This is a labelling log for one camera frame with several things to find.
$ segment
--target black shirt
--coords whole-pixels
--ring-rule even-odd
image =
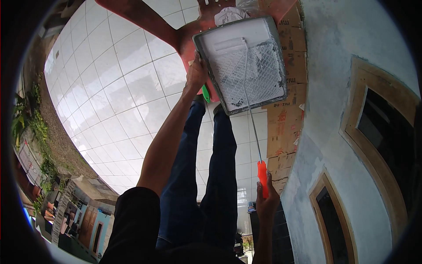
[[[160,227],[160,198],[144,187],[134,187],[116,203],[113,231],[100,263],[243,263],[233,253],[208,244],[156,250]]]

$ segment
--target cardboard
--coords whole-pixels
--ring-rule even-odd
[[[306,52],[283,51],[283,59],[286,68],[287,86],[308,82],[306,76]]]
[[[286,185],[295,156],[296,153],[280,154],[278,157],[268,159],[267,168],[273,176],[273,186],[278,194]]]
[[[268,109],[271,107],[283,107],[283,106],[300,106],[306,101],[306,83],[293,84],[287,87],[287,98],[283,101],[267,104],[262,106],[262,109]]]
[[[279,26],[300,27],[300,15],[297,5],[294,5],[289,12],[281,19]]]
[[[302,28],[280,25],[277,30],[283,53],[306,51],[305,32]]]
[[[298,106],[271,107],[267,109],[267,119],[267,158],[296,152],[303,111]]]

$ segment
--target window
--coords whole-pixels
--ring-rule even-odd
[[[103,223],[98,222],[97,225],[97,230],[95,232],[95,237],[94,237],[94,245],[92,247],[92,251],[97,254],[98,252],[98,243],[100,241],[100,235],[101,235],[101,230],[103,229]]]
[[[324,170],[311,188],[309,199],[329,264],[352,264],[357,260],[356,245],[349,219]]]
[[[393,243],[406,226],[415,199],[413,122],[419,101],[392,75],[352,59],[350,97],[340,134],[374,179],[390,218]]]

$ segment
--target dark window glass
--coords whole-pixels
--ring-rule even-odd
[[[100,240],[100,233],[101,233],[102,228],[103,228],[103,225],[99,223],[98,227],[97,227],[97,233],[95,234],[94,247],[92,249],[92,251],[94,251],[94,252],[97,252],[98,241]]]
[[[376,92],[368,88],[357,128],[387,163],[403,195],[409,213],[418,186],[414,166],[413,128],[406,118]]]
[[[341,229],[333,201],[327,188],[324,187],[316,197],[322,218],[327,229],[328,239],[330,240],[331,251],[333,253],[334,264],[347,264],[349,257],[347,254],[346,240]]]

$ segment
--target gray paint tray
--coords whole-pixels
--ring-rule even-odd
[[[286,99],[286,76],[276,25],[271,16],[234,21],[192,37],[227,115],[248,110],[243,78],[246,47],[215,48],[244,38],[248,46],[245,89],[251,108]]]

